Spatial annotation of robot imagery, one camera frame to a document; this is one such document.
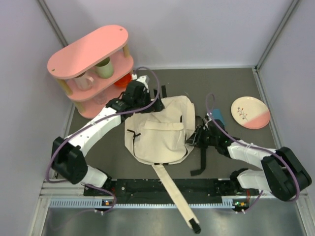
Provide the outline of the blue wallet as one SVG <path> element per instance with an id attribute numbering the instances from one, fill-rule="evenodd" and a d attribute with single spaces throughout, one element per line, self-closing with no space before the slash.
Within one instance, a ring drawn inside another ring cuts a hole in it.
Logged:
<path id="1" fill-rule="evenodd" d="M 212 117 L 214 119 L 218 119 L 225 126 L 225 121 L 223 119 L 223 116 L 222 116 L 220 109 L 213 109 L 212 110 Z"/>

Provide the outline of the cream canvas backpack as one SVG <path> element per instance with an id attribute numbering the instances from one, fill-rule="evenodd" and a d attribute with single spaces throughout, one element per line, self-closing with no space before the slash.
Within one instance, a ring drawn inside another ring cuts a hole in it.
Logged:
<path id="1" fill-rule="evenodd" d="M 134 114 L 125 120 L 125 147 L 138 162 L 152 166 L 189 228 L 198 234 L 199 220 L 164 167 L 183 162 L 193 151 L 186 140 L 195 131 L 195 107 L 183 95 L 162 102 L 161 112 Z"/>

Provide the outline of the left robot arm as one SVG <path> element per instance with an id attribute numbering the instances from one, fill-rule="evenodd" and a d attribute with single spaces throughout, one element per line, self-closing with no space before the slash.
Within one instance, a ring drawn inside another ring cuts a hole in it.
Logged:
<path id="1" fill-rule="evenodd" d="M 160 112 L 163 108 L 157 90 L 151 99 L 147 77 L 131 81 L 118 98 L 110 100 L 84 127 L 65 139 L 54 140 L 50 167 L 72 184 L 93 185 L 99 194 L 108 194 L 112 188 L 109 176 L 89 166 L 85 156 L 105 134 L 128 117 L 135 113 Z"/>

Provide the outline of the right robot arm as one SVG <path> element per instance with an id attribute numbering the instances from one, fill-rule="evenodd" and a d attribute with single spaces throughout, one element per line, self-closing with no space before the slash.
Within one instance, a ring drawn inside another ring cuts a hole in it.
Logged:
<path id="1" fill-rule="evenodd" d="M 310 175 L 291 149 L 262 148 L 246 143 L 230 136 L 218 119 L 198 125 L 186 143 L 198 148 L 214 147 L 227 158 L 258 168 L 257 171 L 238 170 L 230 176 L 233 179 L 229 183 L 230 190 L 237 195 L 252 188 L 268 191 L 277 199 L 288 202 L 312 183 Z"/>

